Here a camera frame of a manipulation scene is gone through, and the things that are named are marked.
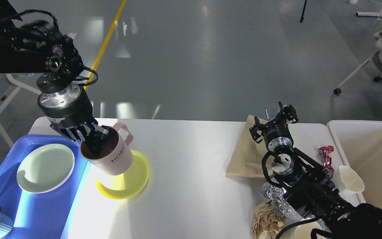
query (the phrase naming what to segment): chair wheel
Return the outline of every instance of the chair wheel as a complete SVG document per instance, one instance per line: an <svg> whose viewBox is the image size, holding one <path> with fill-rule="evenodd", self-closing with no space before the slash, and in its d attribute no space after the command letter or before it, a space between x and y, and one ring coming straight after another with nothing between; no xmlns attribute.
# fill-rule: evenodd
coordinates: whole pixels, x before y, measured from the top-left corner
<svg viewBox="0 0 382 239"><path fill-rule="evenodd" d="M335 88L334 89L334 94L335 95L339 95L341 93L341 89L340 88Z"/></svg>

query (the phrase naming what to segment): blue tray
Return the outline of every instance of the blue tray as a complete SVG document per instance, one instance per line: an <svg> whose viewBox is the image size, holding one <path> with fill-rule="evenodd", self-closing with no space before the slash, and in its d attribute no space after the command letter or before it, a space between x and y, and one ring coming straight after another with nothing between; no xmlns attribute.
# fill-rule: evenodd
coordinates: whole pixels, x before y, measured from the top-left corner
<svg viewBox="0 0 382 239"><path fill-rule="evenodd" d="M69 147L75 166L69 179L59 188L43 194L23 191L17 184L17 169L33 150L52 143ZM0 206L13 219L13 230L4 239L66 238L89 166L79 153L79 146L62 136L30 134L14 144L0 166Z"/></svg>

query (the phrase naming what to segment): aluminum foil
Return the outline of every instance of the aluminum foil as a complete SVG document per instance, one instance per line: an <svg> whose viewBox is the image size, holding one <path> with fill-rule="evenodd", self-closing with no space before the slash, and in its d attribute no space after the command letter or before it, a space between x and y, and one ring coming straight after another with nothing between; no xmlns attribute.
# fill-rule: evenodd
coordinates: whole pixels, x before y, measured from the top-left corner
<svg viewBox="0 0 382 239"><path fill-rule="evenodd" d="M282 195L287 192L283 188L277 188L265 183L260 191L260 195L267 200L272 200L273 205L278 209L282 214L284 214L291 221L300 221L302 217L292 208L292 206L282 197Z"/></svg>

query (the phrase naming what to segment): yellow floor line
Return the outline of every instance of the yellow floor line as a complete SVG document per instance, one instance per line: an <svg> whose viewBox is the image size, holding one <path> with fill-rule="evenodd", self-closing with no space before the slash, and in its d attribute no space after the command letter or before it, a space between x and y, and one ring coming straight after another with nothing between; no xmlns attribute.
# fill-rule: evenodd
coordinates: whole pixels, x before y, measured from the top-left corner
<svg viewBox="0 0 382 239"><path fill-rule="evenodd" d="M106 38L103 41L103 45L101 46L100 51L98 52L97 58L94 61L94 65L92 66L92 69L94 69L94 71L97 71L98 64L100 64L101 58L103 57L104 51L106 50L106 47L107 47L107 45L108 45L108 43L110 41L111 35L113 34L114 28L115 28L115 26L117 24L117 21L118 21L118 19L120 17L120 14L123 11L123 7L125 6L125 4L126 4L126 0L123 0L121 5L120 5L120 7L119 7L119 10L116 13L116 16L114 17L114 20L113 20L113 22L112 22L112 24L110 26L109 32L107 33ZM89 81L91 81L92 77L94 77L94 74L92 74L90 72L88 74L88 77L89 77Z"/></svg>

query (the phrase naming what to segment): white plate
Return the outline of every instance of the white plate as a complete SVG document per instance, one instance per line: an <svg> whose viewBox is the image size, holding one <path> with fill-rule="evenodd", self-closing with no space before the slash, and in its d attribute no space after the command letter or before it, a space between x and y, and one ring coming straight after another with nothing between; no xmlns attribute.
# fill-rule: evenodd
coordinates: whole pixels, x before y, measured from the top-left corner
<svg viewBox="0 0 382 239"><path fill-rule="evenodd" d="M69 147L49 144L29 153L17 170L21 189L41 194L61 186L72 174L75 156Z"/></svg>

